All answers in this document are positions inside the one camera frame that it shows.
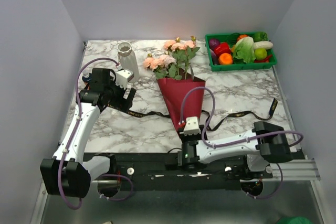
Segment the red toy bell pepper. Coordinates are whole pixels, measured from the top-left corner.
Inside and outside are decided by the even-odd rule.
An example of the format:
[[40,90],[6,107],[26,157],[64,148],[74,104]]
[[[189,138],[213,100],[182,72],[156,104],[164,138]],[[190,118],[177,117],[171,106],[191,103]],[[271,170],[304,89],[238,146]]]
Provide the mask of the red toy bell pepper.
[[217,57],[219,57],[222,54],[231,54],[231,49],[228,43],[223,42],[220,43],[215,49],[214,49],[214,53]]

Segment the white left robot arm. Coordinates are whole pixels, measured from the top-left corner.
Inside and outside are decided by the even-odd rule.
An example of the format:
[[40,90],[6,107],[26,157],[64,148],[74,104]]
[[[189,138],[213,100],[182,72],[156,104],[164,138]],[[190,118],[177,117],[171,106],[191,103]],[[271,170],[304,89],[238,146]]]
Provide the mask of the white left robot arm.
[[126,112],[132,106],[135,89],[124,97],[133,72],[119,69],[93,68],[91,80],[79,92],[75,113],[68,132],[52,158],[43,159],[41,175],[50,195],[84,198],[96,178],[112,179],[116,166],[106,156],[94,156],[84,161],[85,148],[93,126],[101,113],[112,105]]

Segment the green object at bottom edge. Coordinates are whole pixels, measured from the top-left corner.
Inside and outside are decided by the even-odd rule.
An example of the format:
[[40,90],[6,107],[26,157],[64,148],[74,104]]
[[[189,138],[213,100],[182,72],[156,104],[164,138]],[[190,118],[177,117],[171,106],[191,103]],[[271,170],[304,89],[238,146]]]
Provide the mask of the green object at bottom edge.
[[312,221],[301,216],[282,217],[276,222],[276,224],[312,224]]

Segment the pink artificial flower bunch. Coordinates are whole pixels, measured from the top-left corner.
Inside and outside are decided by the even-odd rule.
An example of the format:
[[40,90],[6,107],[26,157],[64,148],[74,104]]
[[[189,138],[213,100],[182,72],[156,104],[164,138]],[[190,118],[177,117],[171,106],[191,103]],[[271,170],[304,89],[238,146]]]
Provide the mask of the pink artificial flower bunch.
[[196,37],[182,42],[180,38],[168,40],[163,45],[164,53],[159,57],[148,54],[142,66],[151,70],[156,78],[170,78],[181,81],[186,80],[192,74],[191,60],[196,56],[200,47],[197,45]]

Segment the orange bottle with blue cap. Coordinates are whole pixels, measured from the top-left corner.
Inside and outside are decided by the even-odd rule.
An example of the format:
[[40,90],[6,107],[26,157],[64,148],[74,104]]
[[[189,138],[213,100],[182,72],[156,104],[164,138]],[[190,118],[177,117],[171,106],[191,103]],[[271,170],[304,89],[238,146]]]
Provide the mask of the orange bottle with blue cap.
[[83,71],[82,72],[82,81],[85,83],[85,84],[88,84],[92,79],[92,74],[91,72],[89,71]]

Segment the aluminium extrusion rail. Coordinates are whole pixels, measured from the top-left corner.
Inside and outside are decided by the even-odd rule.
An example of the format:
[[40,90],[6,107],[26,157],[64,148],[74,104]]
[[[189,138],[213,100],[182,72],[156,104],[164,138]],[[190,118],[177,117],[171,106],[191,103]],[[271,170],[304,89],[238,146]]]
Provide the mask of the aluminium extrusion rail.
[[[320,174],[317,165],[313,159],[294,159],[287,163],[279,164],[283,181],[314,181],[320,180]],[[280,169],[276,164],[270,164],[267,161],[248,162],[248,168],[252,172],[265,172],[263,180],[278,181],[280,180]]]

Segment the white ribbed ceramic vase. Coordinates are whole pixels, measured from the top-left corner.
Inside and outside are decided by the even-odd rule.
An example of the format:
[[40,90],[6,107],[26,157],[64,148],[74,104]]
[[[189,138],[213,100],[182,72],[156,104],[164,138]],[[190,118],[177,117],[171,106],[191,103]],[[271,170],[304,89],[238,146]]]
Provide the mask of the white ribbed ceramic vase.
[[131,70],[133,72],[133,79],[131,83],[135,83],[139,80],[139,67],[135,53],[129,42],[121,42],[117,45],[118,58],[121,66],[124,69]]

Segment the orange toy fruit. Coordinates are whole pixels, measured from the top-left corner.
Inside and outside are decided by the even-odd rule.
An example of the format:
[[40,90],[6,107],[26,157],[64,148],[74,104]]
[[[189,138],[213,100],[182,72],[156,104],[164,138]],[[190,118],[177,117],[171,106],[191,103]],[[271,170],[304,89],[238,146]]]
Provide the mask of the orange toy fruit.
[[229,53],[223,53],[218,57],[218,62],[220,65],[232,65],[233,57]]

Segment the white toy radish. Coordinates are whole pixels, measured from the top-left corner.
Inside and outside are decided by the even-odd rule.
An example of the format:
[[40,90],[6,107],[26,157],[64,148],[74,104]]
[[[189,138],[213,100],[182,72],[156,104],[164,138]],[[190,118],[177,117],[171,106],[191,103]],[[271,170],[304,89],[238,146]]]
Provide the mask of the white toy radish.
[[264,48],[266,50],[273,48],[273,43],[270,41],[259,41],[254,43],[254,50],[257,50],[259,48]]

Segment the green toy lettuce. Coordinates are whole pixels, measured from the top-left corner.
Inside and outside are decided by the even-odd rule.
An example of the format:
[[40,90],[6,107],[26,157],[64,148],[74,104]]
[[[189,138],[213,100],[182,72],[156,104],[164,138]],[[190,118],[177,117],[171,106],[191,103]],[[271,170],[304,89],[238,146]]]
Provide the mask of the green toy lettuce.
[[254,53],[254,41],[251,37],[244,37],[235,44],[233,52],[234,64],[254,63],[256,56]]

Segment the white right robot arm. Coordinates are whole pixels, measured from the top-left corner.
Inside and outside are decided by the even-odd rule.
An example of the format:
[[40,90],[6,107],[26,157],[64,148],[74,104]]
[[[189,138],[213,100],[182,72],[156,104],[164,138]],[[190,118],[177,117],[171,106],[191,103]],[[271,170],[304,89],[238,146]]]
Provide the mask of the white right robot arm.
[[198,170],[214,161],[243,155],[260,156],[268,163],[293,160],[283,127],[258,121],[244,133],[219,140],[207,140],[204,128],[196,117],[182,122],[178,134],[182,150],[177,153],[177,165],[184,170]]

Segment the orange toy carrot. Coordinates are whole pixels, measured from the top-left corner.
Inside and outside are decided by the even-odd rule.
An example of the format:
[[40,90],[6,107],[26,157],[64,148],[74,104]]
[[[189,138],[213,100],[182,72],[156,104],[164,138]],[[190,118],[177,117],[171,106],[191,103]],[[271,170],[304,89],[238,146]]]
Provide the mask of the orange toy carrot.
[[248,35],[246,35],[246,34],[239,35],[238,38],[237,38],[237,41],[240,41],[241,39],[244,39],[246,37],[248,37]]

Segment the green toy bell pepper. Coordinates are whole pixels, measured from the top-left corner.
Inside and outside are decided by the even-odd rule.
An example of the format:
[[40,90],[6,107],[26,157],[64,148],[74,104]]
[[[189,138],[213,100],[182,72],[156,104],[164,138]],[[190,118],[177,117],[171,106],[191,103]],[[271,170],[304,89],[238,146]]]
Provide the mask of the green toy bell pepper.
[[258,31],[253,34],[254,42],[268,41],[268,36],[266,32]]

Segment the green toy lime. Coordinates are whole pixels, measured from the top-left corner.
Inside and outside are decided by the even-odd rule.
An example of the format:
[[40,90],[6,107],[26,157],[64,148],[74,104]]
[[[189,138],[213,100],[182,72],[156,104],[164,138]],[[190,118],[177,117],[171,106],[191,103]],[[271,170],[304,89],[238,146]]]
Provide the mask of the green toy lime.
[[265,48],[257,48],[255,50],[256,60],[263,60],[267,57],[267,50]]

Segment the red toy chili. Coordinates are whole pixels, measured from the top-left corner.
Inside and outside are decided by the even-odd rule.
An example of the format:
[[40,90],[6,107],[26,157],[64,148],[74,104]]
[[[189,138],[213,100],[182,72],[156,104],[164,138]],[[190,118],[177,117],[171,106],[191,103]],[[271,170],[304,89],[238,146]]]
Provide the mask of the red toy chili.
[[268,63],[271,58],[272,58],[272,55],[269,55],[263,60],[255,60],[254,63]]

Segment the purple toy onion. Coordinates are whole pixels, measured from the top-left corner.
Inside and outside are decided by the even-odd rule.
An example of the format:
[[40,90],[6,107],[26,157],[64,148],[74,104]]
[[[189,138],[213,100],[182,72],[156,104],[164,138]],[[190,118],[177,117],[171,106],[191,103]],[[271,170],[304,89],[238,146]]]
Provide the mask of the purple toy onion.
[[220,41],[218,40],[218,39],[210,39],[209,41],[208,41],[208,45],[209,45],[209,47],[210,47],[210,49],[211,50],[214,50],[217,46],[219,46],[220,45]]

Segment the black ribbon with gold text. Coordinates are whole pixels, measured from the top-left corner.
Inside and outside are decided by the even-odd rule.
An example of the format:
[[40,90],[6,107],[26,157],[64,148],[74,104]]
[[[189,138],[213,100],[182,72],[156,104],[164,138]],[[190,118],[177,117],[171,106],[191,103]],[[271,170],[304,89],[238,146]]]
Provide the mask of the black ribbon with gold text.
[[[230,113],[228,114],[226,117],[222,118],[213,128],[210,127],[210,125],[207,126],[207,130],[210,131],[210,132],[214,132],[216,131],[220,126],[221,124],[228,118],[242,118],[244,116],[247,116],[249,114],[252,114],[256,119],[260,120],[260,121],[268,121],[268,120],[271,120],[273,115],[274,115],[274,112],[276,110],[276,107],[278,105],[278,100],[276,100],[275,98],[273,99],[272,101],[272,104],[270,106],[270,109],[269,109],[269,116],[267,118],[262,118],[262,117],[259,117],[255,112],[253,111],[241,111],[241,112],[236,112],[236,113]],[[133,117],[136,117],[136,118],[143,118],[145,116],[151,116],[151,115],[158,115],[160,117],[163,117],[163,118],[168,118],[170,119],[170,115],[169,114],[163,114],[161,112],[158,112],[158,111],[150,111],[148,113],[141,113],[141,112],[135,112],[135,111],[132,111],[132,110],[127,110],[126,112],[124,112],[125,114],[128,114],[130,116],[133,116]]]

